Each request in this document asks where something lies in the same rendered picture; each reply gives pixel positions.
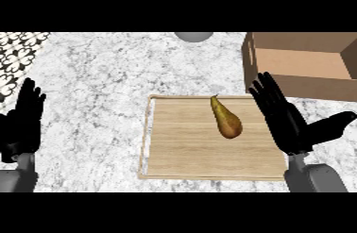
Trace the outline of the brown-yellow pear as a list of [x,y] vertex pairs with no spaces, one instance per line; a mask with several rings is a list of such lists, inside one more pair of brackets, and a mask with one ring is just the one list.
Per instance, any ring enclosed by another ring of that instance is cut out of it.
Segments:
[[243,132],[243,124],[240,118],[227,109],[221,103],[218,96],[210,97],[210,107],[216,119],[218,129],[227,139],[234,139]]

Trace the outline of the pale wooden tray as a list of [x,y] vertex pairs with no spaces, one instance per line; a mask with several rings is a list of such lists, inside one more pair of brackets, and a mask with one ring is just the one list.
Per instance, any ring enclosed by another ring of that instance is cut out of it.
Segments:
[[219,133],[206,96],[148,97],[138,177],[142,179],[280,181],[286,171],[250,96],[219,101],[243,122],[243,133]]

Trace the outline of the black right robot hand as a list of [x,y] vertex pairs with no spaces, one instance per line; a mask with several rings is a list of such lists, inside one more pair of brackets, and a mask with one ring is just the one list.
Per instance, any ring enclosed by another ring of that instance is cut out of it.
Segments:
[[290,156],[313,151],[313,146],[339,139],[357,113],[344,111],[307,124],[296,106],[286,100],[268,72],[259,73],[249,88],[277,148]]

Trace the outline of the grey round object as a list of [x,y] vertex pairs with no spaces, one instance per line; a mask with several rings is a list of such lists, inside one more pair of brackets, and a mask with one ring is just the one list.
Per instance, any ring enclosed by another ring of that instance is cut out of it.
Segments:
[[176,32],[178,38],[185,42],[203,42],[212,35],[212,32]]

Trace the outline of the black-and-white patterned panel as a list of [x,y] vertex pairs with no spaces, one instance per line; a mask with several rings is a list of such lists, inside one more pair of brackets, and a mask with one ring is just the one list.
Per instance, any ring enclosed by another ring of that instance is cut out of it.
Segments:
[[13,95],[49,37],[49,32],[0,32],[0,103]]

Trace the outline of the brown cardboard box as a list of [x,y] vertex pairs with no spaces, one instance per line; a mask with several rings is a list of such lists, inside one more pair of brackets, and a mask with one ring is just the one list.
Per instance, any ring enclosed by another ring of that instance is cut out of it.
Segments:
[[268,72],[287,97],[357,102],[357,32],[249,32],[246,89]]

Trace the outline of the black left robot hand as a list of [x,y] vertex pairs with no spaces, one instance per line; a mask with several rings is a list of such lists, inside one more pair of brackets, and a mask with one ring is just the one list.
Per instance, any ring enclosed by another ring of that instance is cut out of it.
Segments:
[[31,78],[25,78],[15,109],[0,113],[0,156],[15,163],[22,153],[34,153],[40,146],[40,119],[46,94]]

